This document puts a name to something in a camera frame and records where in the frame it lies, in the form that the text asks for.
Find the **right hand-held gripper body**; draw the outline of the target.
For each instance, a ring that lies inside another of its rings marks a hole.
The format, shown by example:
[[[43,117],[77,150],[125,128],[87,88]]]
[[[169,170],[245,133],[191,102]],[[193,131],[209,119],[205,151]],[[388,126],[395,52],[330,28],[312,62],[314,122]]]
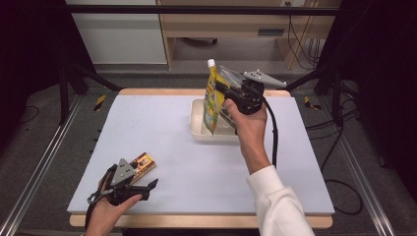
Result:
[[[286,82],[273,78],[260,70],[244,72],[240,75],[245,78],[241,90],[238,93],[230,90],[228,94],[230,98],[227,99],[232,99],[236,103],[238,110],[245,115],[254,114],[262,108],[265,85],[281,89],[287,87]]]

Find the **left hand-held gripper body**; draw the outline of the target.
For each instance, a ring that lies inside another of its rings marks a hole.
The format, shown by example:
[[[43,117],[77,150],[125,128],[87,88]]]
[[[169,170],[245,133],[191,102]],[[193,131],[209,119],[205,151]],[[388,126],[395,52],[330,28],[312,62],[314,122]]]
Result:
[[[107,169],[97,190],[88,197],[88,203],[93,205],[100,199],[108,197],[112,205],[118,206],[136,195],[141,195],[142,201],[147,201],[150,195],[150,185],[133,185],[136,167],[136,164],[131,164],[121,158],[118,164],[113,164]]]

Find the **clear plastic packet white label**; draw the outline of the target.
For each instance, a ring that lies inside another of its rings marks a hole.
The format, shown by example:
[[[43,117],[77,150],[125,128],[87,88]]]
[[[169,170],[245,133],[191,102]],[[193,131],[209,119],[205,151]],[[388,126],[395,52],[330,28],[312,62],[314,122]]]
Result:
[[[218,81],[227,84],[231,90],[234,90],[236,93],[238,93],[241,90],[242,83],[245,80],[245,78],[242,75],[224,66],[219,67],[219,75],[221,76],[221,79],[218,79]],[[224,95],[223,93],[221,93],[221,95],[223,100],[230,98],[230,95]],[[224,102],[221,103],[219,115],[230,127],[232,127],[233,129],[236,128],[236,125],[232,120],[231,115],[226,110]]]

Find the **red and yellow box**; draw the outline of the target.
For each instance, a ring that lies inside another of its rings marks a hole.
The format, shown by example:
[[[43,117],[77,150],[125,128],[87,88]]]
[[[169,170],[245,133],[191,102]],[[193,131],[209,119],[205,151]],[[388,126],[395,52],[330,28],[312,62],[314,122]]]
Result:
[[[130,162],[130,164],[134,168],[135,172],[131,184],[135,184],[136,182],[138,182],[141,178],[143,178],[156,167],[155,161],[146,152],[136,157],[134,160]]]

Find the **yellow pouch with white cap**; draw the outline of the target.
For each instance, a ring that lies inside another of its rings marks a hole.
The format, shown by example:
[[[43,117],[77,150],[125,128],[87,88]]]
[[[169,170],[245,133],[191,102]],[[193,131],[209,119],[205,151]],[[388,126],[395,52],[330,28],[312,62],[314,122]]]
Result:
[[[225,83],[223,77],[217,72],[215,61],[208,59],[209,77],[204,100],[204,124],[213,135],[216,129],[218,116],[224,102],[224,94],[216,89],[216,83]]]

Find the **white plastic container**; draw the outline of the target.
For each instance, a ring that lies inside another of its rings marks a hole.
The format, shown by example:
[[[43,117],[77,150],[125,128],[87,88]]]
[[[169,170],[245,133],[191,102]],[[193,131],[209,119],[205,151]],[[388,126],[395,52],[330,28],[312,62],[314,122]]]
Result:
[[[204,123],[204,100],[202,98],[195,98],[191,103],[190,127],[194,139],[198,142],[239,142],[235,129],[221,116],[217,119],[214,133],[209,131]]]

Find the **person's right hand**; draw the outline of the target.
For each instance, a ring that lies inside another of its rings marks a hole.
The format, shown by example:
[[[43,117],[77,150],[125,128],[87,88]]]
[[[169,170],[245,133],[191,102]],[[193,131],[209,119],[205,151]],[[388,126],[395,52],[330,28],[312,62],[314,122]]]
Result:
[[[265,132],[268,120],[266,107],[251,115],[245,115],[238,110],[236,103],[227,99],[226,109],[236,124],[237,134],[244,151],[264,150]]]

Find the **person's left hand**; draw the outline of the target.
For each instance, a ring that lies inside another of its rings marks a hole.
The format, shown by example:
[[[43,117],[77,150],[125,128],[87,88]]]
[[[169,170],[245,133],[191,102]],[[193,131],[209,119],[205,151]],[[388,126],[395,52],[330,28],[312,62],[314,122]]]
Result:
[[[86,236],[107,236],[119,218],[141,199],[142,195],[135,195],[119,206],[112,205],[108,199],[99,200],[91,213]]]

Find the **yellow black floor tape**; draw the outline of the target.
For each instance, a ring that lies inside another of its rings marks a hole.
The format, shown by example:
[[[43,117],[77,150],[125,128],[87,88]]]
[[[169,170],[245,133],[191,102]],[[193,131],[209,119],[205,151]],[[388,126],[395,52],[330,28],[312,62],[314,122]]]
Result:
[[[304,96],[304,104],[305,107],[309,107],[315,110],[322,110],[322,107],[320,105],[312,104],[308,96]]]
[[[98,99],[97,99],[97,101],[96,101],[96,104],[95,104],[95,106],[94,106],[93,111],[99,111],[99,110],[100,110],[100,108],[101,108],[101,106],[102,106],[102,104],[103,104],[103,102],[104,102],[105,98],[106,98],[106,95],[105,95],[105,94],[102,94],[102,95],[100,95],[100,96],[98,97]]]

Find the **wooden desk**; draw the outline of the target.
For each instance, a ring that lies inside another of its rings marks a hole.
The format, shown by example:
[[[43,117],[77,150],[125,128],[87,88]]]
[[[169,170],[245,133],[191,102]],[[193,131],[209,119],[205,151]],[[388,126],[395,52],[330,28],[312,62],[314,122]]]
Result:
[[[341,0],[156,0],[159,6],[248,6],[337,8]],[[274,38],[287,69],[296,65],[308,38],[325,39],[333,16],[161,14],[168,41],[175,38]]]

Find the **black metal stand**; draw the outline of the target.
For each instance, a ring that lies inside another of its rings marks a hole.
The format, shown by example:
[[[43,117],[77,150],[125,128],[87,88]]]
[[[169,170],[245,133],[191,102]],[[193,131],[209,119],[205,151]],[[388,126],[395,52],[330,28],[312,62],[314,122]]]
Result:
[[[313,72],[303,76],[301,79],[290,83],[287,87],[287,91],[294,91],[307,82],[318,79],[317,84],[314,87],[314,93],[317,95],[324,95],[329,89],[332,89],[331,94],[331,118],[338,127],[343,124],[341,108],[340,108],[340,96],[341,96],[341,78],[338,73],[338,69],[331,63],[325,63]]]
[[[79,64],[70,64],[64,66],[59,72],[59,90],[60,90],[60,107],[61,118],[59,124],[62,125],[70,116],[69,104],[69,90],[71,86],[76,94],[86,94],[89,90],[85,78],[90,78],[95,82],[103,85],[105,88],[113,91],[120,91],[123,88],[119,87],[105,78],[100,76],[97,72],[89,70]]]

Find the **black horizontal bar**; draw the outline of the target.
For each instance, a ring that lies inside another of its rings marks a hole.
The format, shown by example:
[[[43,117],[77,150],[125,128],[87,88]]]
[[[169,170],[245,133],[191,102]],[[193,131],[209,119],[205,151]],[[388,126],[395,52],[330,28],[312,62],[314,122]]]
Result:
[[[148,6],[148,5],[67,5],[71,13],[86,14],[187,14],[187,15],[278,15],[336,16],[337,8],[244,7],[244,6]]]

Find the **white cabinet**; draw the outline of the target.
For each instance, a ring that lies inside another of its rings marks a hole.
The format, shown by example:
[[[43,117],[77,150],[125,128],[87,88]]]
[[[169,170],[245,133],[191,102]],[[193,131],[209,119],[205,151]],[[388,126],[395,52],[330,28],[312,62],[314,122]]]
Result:
[[[94,65],[165,64],[158,14],[73,14]]]

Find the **metal floor rail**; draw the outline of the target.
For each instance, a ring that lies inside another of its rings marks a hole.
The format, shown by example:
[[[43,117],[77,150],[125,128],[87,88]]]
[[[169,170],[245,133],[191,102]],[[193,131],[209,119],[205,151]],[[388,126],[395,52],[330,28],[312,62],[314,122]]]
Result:
[[[0,236],[14,236],[23,217],[25,216],[57,150],[60,148],[83,100],[82,95],[75,95],[70,106],[69,114],[56,129],[51,141],[44,151],[39,163],[27,181],[25,188],[20,194],[6,220],[0,226]]]
[[[395,236],[391,223],[359,162],[343,134],[340,135],[340,149],[351,172],[367,211],[380,236]]]

